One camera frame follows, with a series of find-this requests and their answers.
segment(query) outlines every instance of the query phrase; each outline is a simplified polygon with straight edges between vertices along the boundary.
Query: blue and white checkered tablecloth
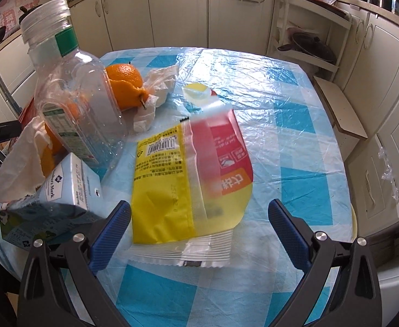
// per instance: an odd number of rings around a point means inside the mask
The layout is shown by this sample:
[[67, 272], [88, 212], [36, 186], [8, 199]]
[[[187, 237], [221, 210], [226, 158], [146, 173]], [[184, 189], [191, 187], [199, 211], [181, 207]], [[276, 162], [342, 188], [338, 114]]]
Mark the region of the blue and white checkered tablecloth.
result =
[[[268, 221], [268, 203], [279, 198], [314, 231], [325, 231], [336, 240], [352, 238], [342, 158], [307, 75], [292, 63], [227, 50], [123, 50], [101, 60], [106, 66], [131, 62], [143, 76], [152, 68], [175, 63], [180, 67], [174, 93], [157, 109], [151, 129], [128, 138], [116, 170], [104, 179], [107, 208], [101, 214], [107, 215], [119, 200], [130, 199], [137, 141], [197, 111], [181, 90], [192, 82], [206, 84], [233, 105], [254, 182], [244, 218], [234, 229], [229, 266], [127, 261], [125, 239], [108, 268], [98, 274], [100, 282], [132, 327], [268, 326], [302, 277]], [[332, 270], [309, 320], [322, 313], [336, 274]], [[70, 279], [66, 277], [68, 288], [72, 288]]]

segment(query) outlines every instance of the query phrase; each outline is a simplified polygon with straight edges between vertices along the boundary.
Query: wooden board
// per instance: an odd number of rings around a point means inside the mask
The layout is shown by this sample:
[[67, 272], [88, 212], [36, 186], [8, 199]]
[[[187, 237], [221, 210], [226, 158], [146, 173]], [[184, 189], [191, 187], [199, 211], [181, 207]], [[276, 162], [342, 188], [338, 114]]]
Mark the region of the wooden board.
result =
[[313, 78], [321, 96], [327, 102], [338, 131], [363, 140], [367, 139], [367, 134], [362, 123], [340, 88], [336, 84], [322, 78], [316, 76]]

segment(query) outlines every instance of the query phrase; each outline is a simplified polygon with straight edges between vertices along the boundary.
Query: metal screw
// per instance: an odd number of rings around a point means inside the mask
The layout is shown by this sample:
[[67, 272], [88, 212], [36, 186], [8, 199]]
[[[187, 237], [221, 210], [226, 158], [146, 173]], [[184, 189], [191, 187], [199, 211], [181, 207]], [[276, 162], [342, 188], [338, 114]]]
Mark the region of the metal screw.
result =
[[41, 240], [40, 238], [38, 238], [37, 240], [34, 240], [34, 242], [33, 242], [34, 247], [40, 247], [42, 245], [43, 245], [43, 240]]
[[75, 242], [81, 242], [84, 240], [84, 234], [75, 234], [73, 240]]
[[327, 239], [327, 234], [322, 232], [322, 231], [318, 231], [317, 233], [314, 234], [314, 236], [319, 240], [319, 241], [325, 241]]
[[360, 246], [366, 246], [366, 240], [363, 238], [363, 237], [359, 237], [358, 239], [357, 239], [357, 243], [360, 245]]

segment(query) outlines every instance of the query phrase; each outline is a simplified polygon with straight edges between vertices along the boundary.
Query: plastic bottle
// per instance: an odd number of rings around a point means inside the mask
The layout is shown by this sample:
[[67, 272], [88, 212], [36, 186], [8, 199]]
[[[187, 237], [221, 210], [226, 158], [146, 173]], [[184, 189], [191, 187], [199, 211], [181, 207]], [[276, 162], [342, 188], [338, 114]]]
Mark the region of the plastic bottle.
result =
[[70, 15], [66, 0], [51, 0], [21, 23], [38, 76], [34, 105], [63, 146], [102, 178], [127, 130], [105, 67], [79, 49]]

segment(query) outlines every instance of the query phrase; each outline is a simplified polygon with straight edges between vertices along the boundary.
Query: pan handle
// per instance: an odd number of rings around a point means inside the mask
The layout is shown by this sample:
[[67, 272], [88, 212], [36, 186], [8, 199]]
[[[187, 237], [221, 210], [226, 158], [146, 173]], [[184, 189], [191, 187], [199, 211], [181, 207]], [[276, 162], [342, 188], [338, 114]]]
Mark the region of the pan handle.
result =
[[279, 51], [293, 50], [293, 49], [295, 49], [295, 45], [294, 44], [285, 44], [285, 45], [279, 46], [277, 49]]

